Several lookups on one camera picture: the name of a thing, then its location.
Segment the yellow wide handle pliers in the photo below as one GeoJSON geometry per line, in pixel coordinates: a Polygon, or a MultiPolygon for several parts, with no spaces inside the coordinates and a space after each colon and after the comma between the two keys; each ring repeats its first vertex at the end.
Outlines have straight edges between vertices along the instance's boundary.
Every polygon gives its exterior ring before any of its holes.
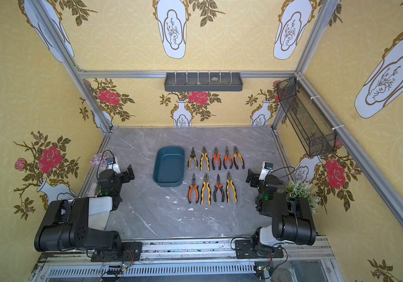
{"type": "Polygon", "coordinates": [[[236,193],[233,178],[232,178],[230,172],[227,172],[226,197],[227,197],[228,202],[233,200],[235,203],[237,203],[237,193],[236,193]]]}

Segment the small orange black pliers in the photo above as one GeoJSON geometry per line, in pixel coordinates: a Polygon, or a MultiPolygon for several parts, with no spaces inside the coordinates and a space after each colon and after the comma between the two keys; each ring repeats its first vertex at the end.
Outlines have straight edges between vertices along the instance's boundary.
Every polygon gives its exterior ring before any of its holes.
{"type": "Polygon", "coordinates": [[[216,180],[214,191],[213,191],[213,200],[215,202],[217,202],[217,192],[218,191],[221,193],[221,202],[224,202],[226,196],[225,196],[225,192],[223,189],[223,185],[221,183],[220,175],[217,175],[217,180],[216,180]]]}

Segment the orange grey pliers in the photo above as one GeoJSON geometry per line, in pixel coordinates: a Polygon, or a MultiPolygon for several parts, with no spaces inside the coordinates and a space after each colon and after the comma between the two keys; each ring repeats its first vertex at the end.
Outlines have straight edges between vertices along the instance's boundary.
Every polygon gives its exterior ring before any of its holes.
{"type": "Polygon", "coordinates": [[[219,154],[219,150],[217,147],[214,148],[213,151],[213,157],[212,157],[212,168],[213,170],[221,170],[222,167],[222,162],[221,162],[221,157],[219,154]]]}

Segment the teal plastic storage box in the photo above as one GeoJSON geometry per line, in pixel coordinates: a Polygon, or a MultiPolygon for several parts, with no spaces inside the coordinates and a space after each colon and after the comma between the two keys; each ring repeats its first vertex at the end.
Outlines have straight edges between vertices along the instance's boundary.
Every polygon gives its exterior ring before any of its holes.
{"type": "Polygon", "coordinates": [[[154,182],[163,188],[178,187],[184,180],[185,151],[181,146],[158,150],[153,171],[154,182]]]}

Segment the yellow pliers silver head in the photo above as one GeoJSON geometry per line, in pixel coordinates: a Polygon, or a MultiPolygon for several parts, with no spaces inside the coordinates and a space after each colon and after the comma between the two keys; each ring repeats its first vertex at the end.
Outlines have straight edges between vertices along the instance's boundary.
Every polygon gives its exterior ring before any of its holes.
{"type": "Polygon", "coordinates": [[[207,202],[208,205],[211,205],[211,189],[210,189],[210,182],[208,174],[206,173],[203,178],[203,186],[201,189],[201,202],[200,204],[203,205],[207,202]]]}

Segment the yellow black striped pliers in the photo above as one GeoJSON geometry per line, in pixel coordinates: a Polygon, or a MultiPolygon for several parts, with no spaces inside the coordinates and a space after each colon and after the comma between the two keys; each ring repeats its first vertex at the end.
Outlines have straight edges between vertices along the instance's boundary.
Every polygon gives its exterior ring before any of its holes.
{"type": "Polygon", "coordinates": [[[188,160],[188,169],[189,170],[191,170],[192,167],[193,167],[192,162],[194,162],[194,168],[198,169],[199,162],[198,162],[198,160],[196,158],[196,153],[195,153],[194,148],[192,148],[191,153],[190,153],[190,157],[189,157],[189,160],[188,160]]]}

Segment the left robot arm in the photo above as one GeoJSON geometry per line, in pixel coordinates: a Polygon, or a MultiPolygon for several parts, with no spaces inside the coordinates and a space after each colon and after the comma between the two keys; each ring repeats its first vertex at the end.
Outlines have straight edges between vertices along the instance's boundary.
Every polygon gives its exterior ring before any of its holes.
{"type": "Polygon", "coordinates": [[[34,238],[34,248],[39,252],[93,249],[121,253],[119,233],[91,228],[89,217],[117,210],[122,185],[133,179],[131,165],[121,173],[107,169],[99,174],[98,196],[52,201],[34,238]]]}

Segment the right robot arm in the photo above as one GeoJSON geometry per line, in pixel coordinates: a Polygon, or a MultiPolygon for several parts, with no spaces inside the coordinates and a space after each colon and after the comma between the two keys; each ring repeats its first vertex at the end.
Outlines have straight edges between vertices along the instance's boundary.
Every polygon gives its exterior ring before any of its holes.
{"type": "Polygon", "coordinates": [[[317,232],[306,198],[289,196],[289,185],[267,172],[261,174],[248,170],[246,183],[258,189],[255,198],[258,213],[272,219],[271,225],[259,227],[252,235],[252,246],[270,248],[282,242],[314,244],[317,232]]]}

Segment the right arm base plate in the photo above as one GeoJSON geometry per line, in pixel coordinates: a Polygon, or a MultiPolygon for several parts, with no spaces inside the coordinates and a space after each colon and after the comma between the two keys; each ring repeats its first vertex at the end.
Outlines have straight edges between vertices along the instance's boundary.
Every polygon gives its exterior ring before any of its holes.
{"type": "Polygon", "coordinates": [[[266,246],[252,239],[238,239],[233,244],[237,259],[280,259],[284,257],[282,248],[266,246]]]}

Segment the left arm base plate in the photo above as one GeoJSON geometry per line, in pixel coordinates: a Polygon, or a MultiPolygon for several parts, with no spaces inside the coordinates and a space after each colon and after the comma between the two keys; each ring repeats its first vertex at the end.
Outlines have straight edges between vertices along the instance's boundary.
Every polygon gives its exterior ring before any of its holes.
{"type": "Polygon", "coordinates": [[[138,262],[142,251],[142,242],[122,242],[116,249],[93,251],[91,262],[138,262]]]}

